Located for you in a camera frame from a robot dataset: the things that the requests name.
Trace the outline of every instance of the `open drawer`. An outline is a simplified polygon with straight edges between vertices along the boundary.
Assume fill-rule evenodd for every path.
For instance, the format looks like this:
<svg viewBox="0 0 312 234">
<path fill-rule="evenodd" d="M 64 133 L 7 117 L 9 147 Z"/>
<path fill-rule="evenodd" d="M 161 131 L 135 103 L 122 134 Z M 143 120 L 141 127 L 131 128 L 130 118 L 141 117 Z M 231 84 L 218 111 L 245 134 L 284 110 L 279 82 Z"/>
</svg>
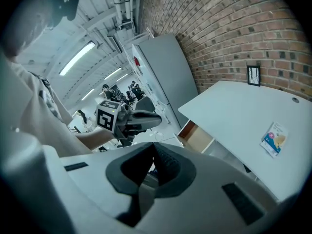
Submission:
<svg viewBox="0 0 312 234">
<path fill-rule="evenodd" d="M 175 137 L 181 147 L 198 153 L 204 153 L 215 140 L 191 120 Z"/>
</svg>

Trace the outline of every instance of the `fluorescent light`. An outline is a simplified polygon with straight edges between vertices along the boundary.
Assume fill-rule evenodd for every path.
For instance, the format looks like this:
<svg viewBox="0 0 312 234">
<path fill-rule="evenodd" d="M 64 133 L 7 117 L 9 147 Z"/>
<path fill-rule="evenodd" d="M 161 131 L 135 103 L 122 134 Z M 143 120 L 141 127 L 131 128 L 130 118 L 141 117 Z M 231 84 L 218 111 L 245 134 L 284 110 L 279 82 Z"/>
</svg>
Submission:
<svg viewBox="0 0 312 234">
<path fill-rule="evenodd" d="M 76 113 L 78 112 L 78 110 L 76 110 L 76 112 L 74 112 L 74 114 L 72 115 L 72 117 L 74 117 L 76 115 Z"/>
<path fill-rule="evenodd" d="M 115 73 L 117 73 L 118 71 L 120 71 L 121 68 L 118 68 L 117 70 L 113 71 L 109 76 L 107 76 L 104 80 L 108 79 L 109 77 L 111 77 L 112 75 L 114 75 Z"/>
<path fill-rule="evenodd" d="M 86 97 L 87 97 L 89 94 L 91 94 L 93 90 L 94 90 L 94 89 L 91 89 L 91 91 L 90 91 L 89 93 L 87 93 L 81 100 L 86 99 Z"/>
<path fill-rule="evenodd" d="M 121 80 L 122 78 L 126 77 L 127 75 L 128 75 L 128 74 L 126 74 L 126 75 L 120 77 L 117 81 Z"/>
<path fill-rule="evenodd" d="M 85 45 L 70 61 L 66 64 L 66 66 L 60 71 L 59 75 L 64 76 L 66 73 L 73 67 L 73 65 L 81 58 L 84 54 L 86 54 L 89 50 L 95 47 L 95 44 L 91 41 L 87 45 Z"/>
</svg>

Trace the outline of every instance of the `brick wall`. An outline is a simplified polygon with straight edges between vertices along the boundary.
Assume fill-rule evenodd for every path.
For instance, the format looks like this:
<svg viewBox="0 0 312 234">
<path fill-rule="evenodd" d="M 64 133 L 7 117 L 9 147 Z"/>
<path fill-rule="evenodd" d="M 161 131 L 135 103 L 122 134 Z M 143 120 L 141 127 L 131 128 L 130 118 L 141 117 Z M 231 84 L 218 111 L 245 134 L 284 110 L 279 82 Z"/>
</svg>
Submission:
<svg viewBox="0 0 312 234">
<path fill-rule="evenodd" d="M 141 0 L 146 27 L 175 35 L 199 92 L 260 65 L 261 85 L 312 100 L 310 45 L 283 0 Z"/>
</svg>

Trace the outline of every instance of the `white desk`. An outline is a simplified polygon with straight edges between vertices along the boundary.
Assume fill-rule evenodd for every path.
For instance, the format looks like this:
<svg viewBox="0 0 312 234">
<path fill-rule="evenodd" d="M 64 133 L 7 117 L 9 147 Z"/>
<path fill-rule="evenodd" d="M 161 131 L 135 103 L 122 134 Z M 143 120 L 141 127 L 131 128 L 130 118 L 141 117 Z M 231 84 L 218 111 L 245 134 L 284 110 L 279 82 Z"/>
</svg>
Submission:
<svg viewBox="0 0 312 234">
<path fill-rule="evenodd" d="M 244 163 L 279 200 L 301 189 L 312 167 L 311 102 L 268 87 L 219 81 L 179 111 Z M 260 146 L 273 121 L 289 131 L 276 158 Z"/>
</svg>

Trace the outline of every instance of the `tabletop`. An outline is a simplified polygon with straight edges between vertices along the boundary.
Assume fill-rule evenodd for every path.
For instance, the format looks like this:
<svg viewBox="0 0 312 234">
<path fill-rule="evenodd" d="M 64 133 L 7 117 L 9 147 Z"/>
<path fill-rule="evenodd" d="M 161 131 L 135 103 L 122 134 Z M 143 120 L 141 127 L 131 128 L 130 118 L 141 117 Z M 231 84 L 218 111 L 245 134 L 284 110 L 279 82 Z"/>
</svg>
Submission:
<svg viewBox="0 0 312 234">
<path fill-rule="evenodd" d="M 279 200 L 297 193 L 307 179 L 312 167 L 312 102 L 264 86 L 219 81 L 179 111 L 234 154 Z M 274 121 L 289 132 L 276 158 L 260 146 Z"/>
</svg>

